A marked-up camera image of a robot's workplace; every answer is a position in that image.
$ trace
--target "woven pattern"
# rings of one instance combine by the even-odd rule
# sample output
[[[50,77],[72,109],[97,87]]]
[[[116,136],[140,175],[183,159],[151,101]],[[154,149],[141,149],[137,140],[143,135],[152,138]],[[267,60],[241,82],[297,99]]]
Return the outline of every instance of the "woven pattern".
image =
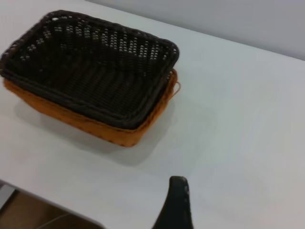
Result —
[[[133,130],[109,126],[105,123],[98,122],[81,114],[72,112],[71,110],[68,110],[58,104],[29,93],[6,79],[4,80],[4,86],[11,92],[15,93],[18,97],[23,99],[28,105],[45,115],[49,115],[111,143],[129,147],[134,146],[140,141],[141,137],[164,111],[168,101],[173,95],[173,88],[176,82],[177,73],[174,70],[170,76],[162,97],[154,107],[153,111],[147,116],[147,118],[137,129]]]
[[[164,93],[178,56],[168,40],[59,10],[12,44],[0,73],[74,112],[135,129]]]

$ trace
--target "basket bottom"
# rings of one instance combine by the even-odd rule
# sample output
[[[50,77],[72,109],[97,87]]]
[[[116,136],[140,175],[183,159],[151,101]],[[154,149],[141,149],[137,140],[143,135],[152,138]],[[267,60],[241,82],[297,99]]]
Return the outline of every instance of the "basket bottom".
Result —
[[[56,118],[62,122],[65,122],[82,131],[85,131],[91,135],[111,143],[115,143],[121,146],[134,146],[140,141],[144,133],[153,125],[159,115],[165,110],[169,100],[173,95],[173,88],[176,82],[177,73],[176,71],[173,71],[167,87],[153,111],[137,129],[133,130],[113,127],[105,123],[98,122],[94,119],[85,117],[56,103],[25,91],[24,89],[21,89],[16,84],[6,79],[4,79],[3,83],[8,90],[15,93],[31,107],[45,115]]]

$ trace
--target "white wall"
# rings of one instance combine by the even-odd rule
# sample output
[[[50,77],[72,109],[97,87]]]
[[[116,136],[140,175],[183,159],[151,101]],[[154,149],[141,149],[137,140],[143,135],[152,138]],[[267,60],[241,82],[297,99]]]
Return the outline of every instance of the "white wall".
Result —
[[[305,60],[305,0],[90,1]]]

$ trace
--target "basket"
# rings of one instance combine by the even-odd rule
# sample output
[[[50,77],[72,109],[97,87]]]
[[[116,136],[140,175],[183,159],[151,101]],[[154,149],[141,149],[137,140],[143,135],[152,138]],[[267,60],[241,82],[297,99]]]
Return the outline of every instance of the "basket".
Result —
[[[81,13],[48,13],[0,59],[20,89],[108,126],[136,130],[164,95],[171,41]]]

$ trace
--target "wicker basket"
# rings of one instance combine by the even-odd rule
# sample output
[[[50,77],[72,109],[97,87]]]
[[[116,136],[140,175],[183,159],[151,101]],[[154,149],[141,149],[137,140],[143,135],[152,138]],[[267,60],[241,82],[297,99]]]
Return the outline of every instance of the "wicker basket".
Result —
[[[135,130],[161,100],[178,56],[168,40],[59,10],[6,50],[0,74],[76,114]]]

